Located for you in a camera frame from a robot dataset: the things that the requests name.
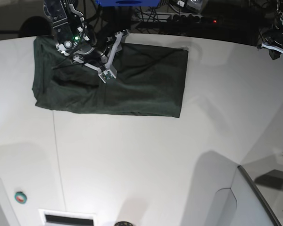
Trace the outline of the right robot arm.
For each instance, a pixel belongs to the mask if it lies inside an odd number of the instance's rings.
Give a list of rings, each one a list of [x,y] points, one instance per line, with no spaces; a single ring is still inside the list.
[[[130,10],[120,7],[104,7],[93,0],[95,14],[89,18],[77,10],[76,0],[46,0],[43,10],[54,30],[57,51],[65,58],[54,66],[84,65],[95,70],[103,81],[116,78],[113,60],[121,51],[121,42],[129,35]]]

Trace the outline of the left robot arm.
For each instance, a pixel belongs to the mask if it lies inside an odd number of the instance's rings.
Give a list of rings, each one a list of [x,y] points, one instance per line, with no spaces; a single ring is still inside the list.
[[[268,0],[265,7],[270,25],[259,32],[257,49],[267,49],[272,60],[283,55],[283,0]]]

